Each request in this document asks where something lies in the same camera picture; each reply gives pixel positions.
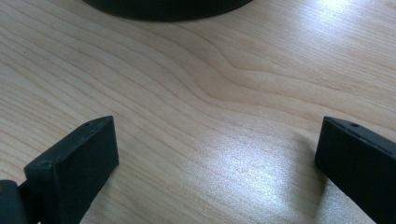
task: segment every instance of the wood grain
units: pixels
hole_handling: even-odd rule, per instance
[[[313,163],[323,116],[396,141],[391,0],[255,0],[128,21],[0,1],[0,173],[113,115],[120,167],[82,223],[372,223]]]

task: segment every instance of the light wood surface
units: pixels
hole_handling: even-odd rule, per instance
[[[396,141],[396,2],[254,0],[128,21],[0,0],[0,173],[113,115],[120,167],[81,223],[372,223],[313,163],[323,116]]]

